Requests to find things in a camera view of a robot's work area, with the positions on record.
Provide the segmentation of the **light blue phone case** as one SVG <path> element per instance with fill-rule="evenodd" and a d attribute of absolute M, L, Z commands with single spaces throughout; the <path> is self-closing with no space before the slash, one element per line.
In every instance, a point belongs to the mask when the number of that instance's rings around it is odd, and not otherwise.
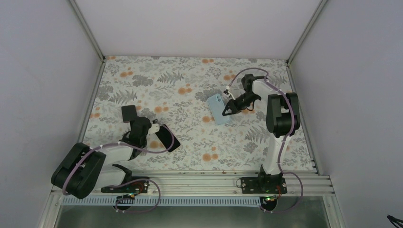
<path fill-rule="evenodd" d="M 230 121 L 229 116 L 223 116 L 225 104 L 220 94 L 212 95 L 207 99 L 208 106 L 217 125 L 226 124 Z"/>

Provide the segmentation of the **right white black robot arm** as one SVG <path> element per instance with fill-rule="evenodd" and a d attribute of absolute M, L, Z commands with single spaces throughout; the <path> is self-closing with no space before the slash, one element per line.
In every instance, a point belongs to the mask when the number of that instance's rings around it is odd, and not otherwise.
<path fill-rule="evenodd" d="M 266 128 L 269 138 L 269 151 L 258 173 L 258 189 L 270 193 L 281 185 L 283 170 L 281 168 L 282 152 L 288 146 L 291 136 L 300 128 L 299 99 L 297 93 L 284 93 L 270 84 L 265 76 L 246 74 L 241 83 L 244 93 L 236 99 L 230 99 L 222 111 L 223 116 L 238 114 L 254 107 L 255 101 L 264 101 L 266 108 Z"/>

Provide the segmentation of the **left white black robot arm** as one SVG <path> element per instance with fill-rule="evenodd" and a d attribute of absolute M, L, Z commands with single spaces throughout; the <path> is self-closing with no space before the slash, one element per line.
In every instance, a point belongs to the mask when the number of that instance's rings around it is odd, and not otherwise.
<path fill-rule="evenodd" d="M 94 149 L 78 142 L 56 168 L 51 183 L 64 195 L 83 199 L 93 190 L 110 185 L 120 192 L 131 189 L 132 173 L 120 162 L 136 158 L 146 147 L 148 134 L 155 132 L 158 125 L 139 116 L 135 105 L 123 106 L 121 111 L 123 122 L 130 127 L 122 139 Z"/>

